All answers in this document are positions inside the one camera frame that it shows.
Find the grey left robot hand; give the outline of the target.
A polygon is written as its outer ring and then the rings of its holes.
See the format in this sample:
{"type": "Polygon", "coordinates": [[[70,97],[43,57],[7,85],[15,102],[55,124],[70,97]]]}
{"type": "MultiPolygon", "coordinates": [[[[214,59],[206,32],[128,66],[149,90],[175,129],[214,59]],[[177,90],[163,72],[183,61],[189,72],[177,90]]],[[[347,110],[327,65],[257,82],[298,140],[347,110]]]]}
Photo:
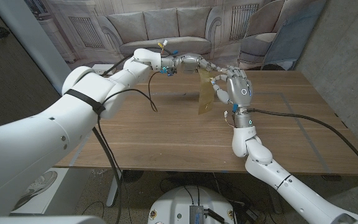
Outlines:
{"type": "Polygon", "coordinates": [[[221,68],[212,62],[207,61],[203,56],[198,54],[184,54],[178,57],[177,69],[183,73],[193,73],[195,70],[202,68],[209,72],[227,73],[227,69],[221,68]]]}

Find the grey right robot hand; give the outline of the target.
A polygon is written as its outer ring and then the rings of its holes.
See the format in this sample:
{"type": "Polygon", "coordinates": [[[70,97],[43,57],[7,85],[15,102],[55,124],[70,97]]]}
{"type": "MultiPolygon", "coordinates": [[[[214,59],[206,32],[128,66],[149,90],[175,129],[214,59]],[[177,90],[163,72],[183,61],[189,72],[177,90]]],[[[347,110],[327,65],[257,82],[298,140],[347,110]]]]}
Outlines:
{"type": "Polygon", "coordinates": [[[216,67],[220,75],[210,80],[219,100],[224,104],[233,103],[239,107],[248,107],[252,101],[253,87],[245,71],[229,65],[227,68],[216,67]],[[216,84],[218,80],[226,82],[227,90],[216,84]]]}

